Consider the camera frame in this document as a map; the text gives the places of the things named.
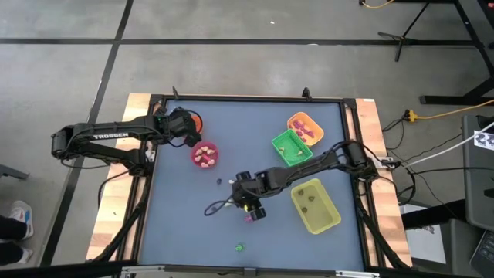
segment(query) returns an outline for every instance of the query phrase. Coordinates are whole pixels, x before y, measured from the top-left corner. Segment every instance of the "person's foot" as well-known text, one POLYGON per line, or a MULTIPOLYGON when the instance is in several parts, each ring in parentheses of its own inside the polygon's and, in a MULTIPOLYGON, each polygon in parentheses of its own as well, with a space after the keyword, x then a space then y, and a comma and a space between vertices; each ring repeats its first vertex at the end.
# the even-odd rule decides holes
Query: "person's foot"
POLYGON ((25 231, 25 236, 22 239, 27 239, 34 234, 34 229, 32 227, 32 209, 31 206, 23 201, 15 201, 12 204, 12 209, 10 211, 10 218, 25 223, 27 225, 27 230, 25 231))
POLYGON ((27 263, 32 256, 32 250, 22 248, 22 257, 17 263, 27 263))

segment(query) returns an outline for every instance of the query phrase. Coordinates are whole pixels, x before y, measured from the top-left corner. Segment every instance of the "green container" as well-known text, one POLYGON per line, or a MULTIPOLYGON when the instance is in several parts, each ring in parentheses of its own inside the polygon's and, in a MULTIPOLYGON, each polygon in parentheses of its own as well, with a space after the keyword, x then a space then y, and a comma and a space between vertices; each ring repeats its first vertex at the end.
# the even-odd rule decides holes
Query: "green container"
POLYGON ((312 151, 302 142, 295 131, 287 130, 271 140, 278 154, 288 166, 299 164, 313 156, 312 151))

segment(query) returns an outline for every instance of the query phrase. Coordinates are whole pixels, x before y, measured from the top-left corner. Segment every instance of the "pink bowl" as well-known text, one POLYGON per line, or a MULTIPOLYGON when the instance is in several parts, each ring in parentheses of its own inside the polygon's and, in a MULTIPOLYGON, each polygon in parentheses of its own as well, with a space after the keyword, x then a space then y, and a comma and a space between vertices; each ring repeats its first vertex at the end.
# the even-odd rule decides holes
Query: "pink bowl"
POLYGON ((218 148, 216 147, 215 144, 211 143, 211 142, 199 142, 197 143, 193 148, 192 148, 192 152, 191 152, 191 160, 192 160, 192 163, 194 163, 197 167, 201 168, 201 169, 209 169, 209 168, 213 168, 214 166, 216 166, 216 164, 218 163, 218 148), (198 149, 200 149, 201 147, 208 147, 209 149, 211 150, 214 150, 215 153, 214 154, 211 154, 211 155, 208 155, 208 154, 204 154, 205 156, 207 156, 209 159, 214 159, 215 160, 215 163, 212 165, 212 166, 209 166, 207 168, 203 168, 201 167, 201 163, 204 162, 204 163, 208 163, 204 158, 202 158, 199 162, 196 162, 195 161, 195 152, 198 151, 198 149))

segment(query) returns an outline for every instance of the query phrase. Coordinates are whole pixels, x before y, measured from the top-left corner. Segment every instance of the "blue tabletop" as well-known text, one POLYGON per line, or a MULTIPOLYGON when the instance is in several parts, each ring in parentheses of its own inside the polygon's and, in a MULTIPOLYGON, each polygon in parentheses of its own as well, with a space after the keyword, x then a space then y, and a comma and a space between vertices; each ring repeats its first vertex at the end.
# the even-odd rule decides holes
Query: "blue tabletop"
POLYGON ((293 183, 320 179, 337 207, 341 223, 319 235, 307 231, 289 189, 262 199, 267 216, 254 223, 244 222, 245 212, 235 206, 203 215, 206 206, 232 193, 228 180, 236 173, 285 166, 271 140, 286 130, 286 121, 296 112, 307 113, 324 129, 324 138, 311 147, 314 155, 343 141, 339 104, 167 102, 168 109, 177 106, 200 113, 203 141, 217 145, 218 163, 200 169, 192 164, 189 147, 159 147, 139 264, 364 269, 350 176, 341 171, 324 171, 293 183), (242 252, 235 251, 239 243, 245 245, 242 252))

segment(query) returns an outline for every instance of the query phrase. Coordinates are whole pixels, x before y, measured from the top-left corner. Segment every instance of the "orange bowl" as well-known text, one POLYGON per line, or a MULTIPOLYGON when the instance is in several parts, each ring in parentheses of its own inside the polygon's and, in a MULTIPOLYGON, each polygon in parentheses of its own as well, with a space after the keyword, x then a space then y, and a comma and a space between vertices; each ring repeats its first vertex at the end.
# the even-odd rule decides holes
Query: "orange bowl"
POLYGON ((295 133, 299 135, 300 139, 302 139, 307 147, 312 147, 324 137, 324 131, 319 124, 304 112, 293 115, 288 119, 286 125, 288 129, 295 131, 295 133))

